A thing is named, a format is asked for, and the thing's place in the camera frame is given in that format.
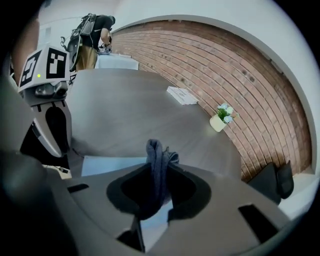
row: small potted plant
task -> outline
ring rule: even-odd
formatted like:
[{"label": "small potted plant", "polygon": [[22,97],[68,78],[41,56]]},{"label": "small potted plant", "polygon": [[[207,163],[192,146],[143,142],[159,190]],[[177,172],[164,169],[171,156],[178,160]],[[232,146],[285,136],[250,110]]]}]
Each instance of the small potted plant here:
[{"label": "small potted plant", "polygon": [[228,106],[227,103],[223,103],[218,106],[218,112],[216,115],[210,118],[210,125],[214,130],[220,132],[225,126],[230,123],[238,114],[233,114],[234,109]]}]

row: dark gray tabletop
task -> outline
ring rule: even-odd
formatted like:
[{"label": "dark gray tabletop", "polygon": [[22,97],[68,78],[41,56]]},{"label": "dark gray tabletop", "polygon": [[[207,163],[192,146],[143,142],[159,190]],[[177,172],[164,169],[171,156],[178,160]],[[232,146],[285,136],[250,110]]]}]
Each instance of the dark gray tabletop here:
[{"label": "dark gray tabletop", "polygon": [[[81,155],[146,156],[148,139],[176,151],[180,163],[241,178],[241,158],[222,132],[214,131],[199,105],[180,105],[159,74],[129,69],[91,69],[77,74],[66,102],[72,116],[72,147]],[[73,176],[82,158],[72,151]]]}]

